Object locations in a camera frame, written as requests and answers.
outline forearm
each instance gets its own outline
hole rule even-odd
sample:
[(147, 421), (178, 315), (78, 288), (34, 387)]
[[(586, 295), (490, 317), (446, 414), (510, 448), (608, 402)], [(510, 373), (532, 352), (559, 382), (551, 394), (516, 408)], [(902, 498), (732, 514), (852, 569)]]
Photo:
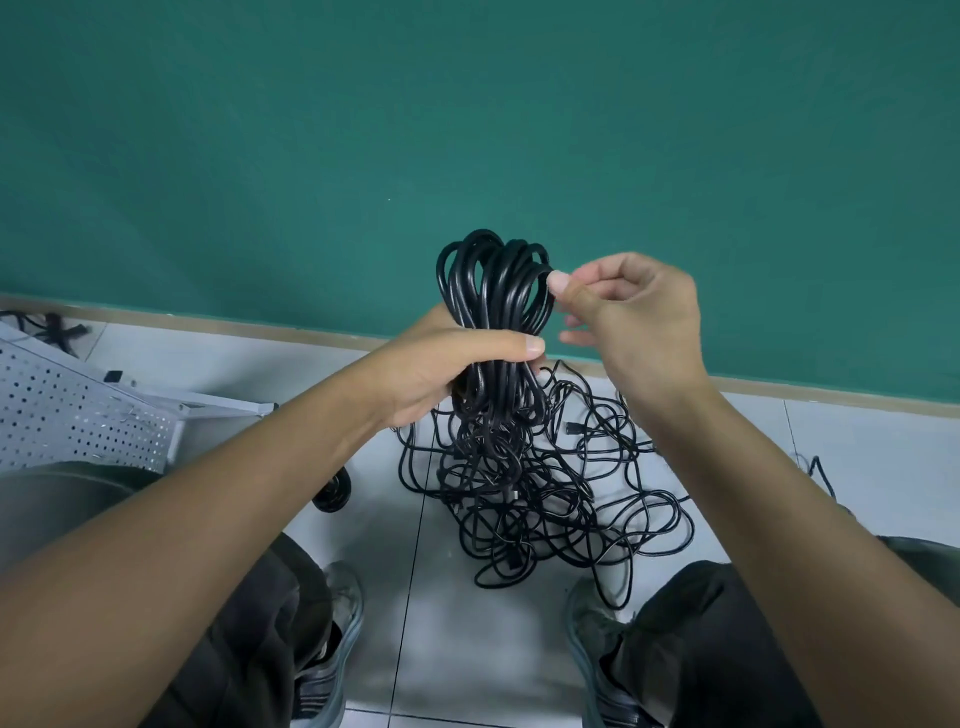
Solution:
[(654, 408), (643, 423), (826, 724), (955, 724), (960, 610), (712, 387)]
[(146, 714), (256, 559), (376, 432), (341, 376), (4, 575), (4, 724)]

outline gray sneaker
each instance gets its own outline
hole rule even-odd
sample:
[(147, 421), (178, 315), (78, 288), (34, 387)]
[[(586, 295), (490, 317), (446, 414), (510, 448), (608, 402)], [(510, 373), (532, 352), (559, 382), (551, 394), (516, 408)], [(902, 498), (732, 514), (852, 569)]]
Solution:
[(356, 574), (337, 561), (324, 569), (333, 599), (333, 624), (324, 651), (297, 675), (293, 726), (334, 728), (344, 717), (344, 667), (363, 623), (363, 590)]
[(564, 606), (564, 627), (573, 661), (587, 683), (584, 728), (659, 726), (600, 666), (601, 658), (622, 642), (627, 625), (617, 621), (600, 600), (592, 579), (581, 579), (570, 591)]

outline white perforated panel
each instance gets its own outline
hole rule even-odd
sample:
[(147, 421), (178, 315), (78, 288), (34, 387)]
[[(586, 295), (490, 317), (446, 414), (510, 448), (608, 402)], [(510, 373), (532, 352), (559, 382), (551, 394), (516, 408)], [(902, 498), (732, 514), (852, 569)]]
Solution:
[(0, 341), (0, 472), (85, 460), (162, 473), (178, 419), (59, 356)]

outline green surface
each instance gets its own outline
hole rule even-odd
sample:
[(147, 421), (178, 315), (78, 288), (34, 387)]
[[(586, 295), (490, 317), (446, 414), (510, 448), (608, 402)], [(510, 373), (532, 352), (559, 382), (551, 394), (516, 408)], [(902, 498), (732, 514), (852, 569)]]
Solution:
[(715, 374), (960, 401), (958, 38), (955, 0), (7, 3), (0, 290), (390, 335), (489, 227), (689, 270)]

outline person's left arm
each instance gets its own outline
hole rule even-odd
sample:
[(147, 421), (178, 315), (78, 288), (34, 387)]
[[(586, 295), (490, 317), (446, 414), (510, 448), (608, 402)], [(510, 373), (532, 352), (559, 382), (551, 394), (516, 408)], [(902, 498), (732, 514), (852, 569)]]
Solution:
[(384, 347), (0, 577), (4, 725), (134, 726), (230, 593), (374, 433), (415, 422), (469, 363), (538, 337), (438, 306)]

